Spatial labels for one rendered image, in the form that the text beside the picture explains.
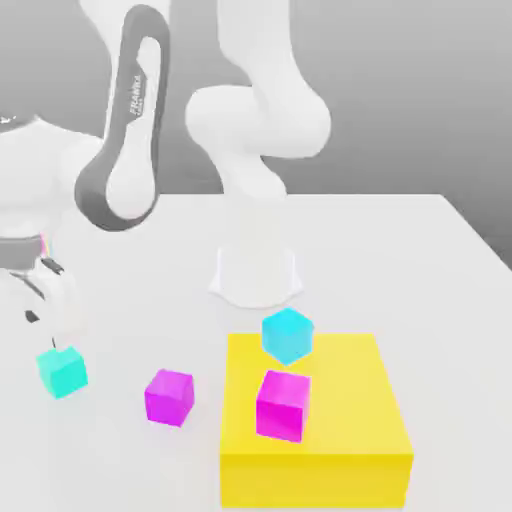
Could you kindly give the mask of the small teal cube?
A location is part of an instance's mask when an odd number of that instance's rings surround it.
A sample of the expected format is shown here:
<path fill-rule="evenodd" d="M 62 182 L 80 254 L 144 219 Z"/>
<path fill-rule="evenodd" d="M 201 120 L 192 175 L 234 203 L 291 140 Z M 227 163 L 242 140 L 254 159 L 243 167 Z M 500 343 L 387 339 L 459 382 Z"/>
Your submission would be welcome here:
<path fill-rule="evenodd" d="M 55 399 L 64 398 L 88 384 L 84 359 L 72 346 L 44 352 L 36 362 L 45 388 Z"/>

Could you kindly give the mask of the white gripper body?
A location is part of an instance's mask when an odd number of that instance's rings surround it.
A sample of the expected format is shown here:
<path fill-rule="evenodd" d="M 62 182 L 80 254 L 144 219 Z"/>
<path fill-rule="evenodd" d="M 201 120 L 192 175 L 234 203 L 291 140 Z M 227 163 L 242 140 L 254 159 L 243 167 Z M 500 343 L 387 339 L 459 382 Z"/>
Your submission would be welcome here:
<path fill-rule="evenodd" d="M 3 314 L 30 311 L 46 333 L 58 341 L 82 331 L 82 300 L 72 273 L 40 266 L 29 272 L 0 269 L 0 305 Z"/>

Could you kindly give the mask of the small magenta cube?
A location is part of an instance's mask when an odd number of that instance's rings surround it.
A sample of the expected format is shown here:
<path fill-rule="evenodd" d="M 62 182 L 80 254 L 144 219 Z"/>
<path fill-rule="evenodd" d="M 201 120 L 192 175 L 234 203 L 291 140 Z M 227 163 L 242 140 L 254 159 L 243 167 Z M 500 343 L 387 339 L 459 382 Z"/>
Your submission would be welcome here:
<path fill-rule="evenodd" d="M 181 427 L 195 403 L 191 374 L 160 369 L 144 391 L 149 421 Z"/>
<path fill-rule="evenodd" d="M 268 370 L 256 398 L 256 433 L 300 443 L 309 415 L 311 378 Z"/>

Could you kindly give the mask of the large yellow box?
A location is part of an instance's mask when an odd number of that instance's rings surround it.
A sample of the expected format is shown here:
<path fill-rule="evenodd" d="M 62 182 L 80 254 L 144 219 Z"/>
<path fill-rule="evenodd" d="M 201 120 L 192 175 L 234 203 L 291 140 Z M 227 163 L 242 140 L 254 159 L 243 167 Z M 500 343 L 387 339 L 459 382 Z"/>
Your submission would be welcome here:
<path fill-rule="evenodd" d="M 318 334 L 289 372 L 312 380 L 299 443 L 256 432 L 256 398 L 283 365 L 258 334 L 231 334 L 220 434 L 225 508 L 404 506 L 414 453 L 373 335 Z"/>

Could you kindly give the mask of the small cyan cube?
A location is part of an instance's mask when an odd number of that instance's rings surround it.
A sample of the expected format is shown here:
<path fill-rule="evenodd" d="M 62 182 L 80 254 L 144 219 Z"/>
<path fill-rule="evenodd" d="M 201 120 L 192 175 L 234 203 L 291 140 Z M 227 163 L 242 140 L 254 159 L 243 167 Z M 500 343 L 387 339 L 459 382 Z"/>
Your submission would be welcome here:
<path fill-rule="evenodd" d="M 262 321 L 262 347 L 281 364 L 288 366 L 313 350 L 313 322 L 292 309 L 282 309 Z"/>

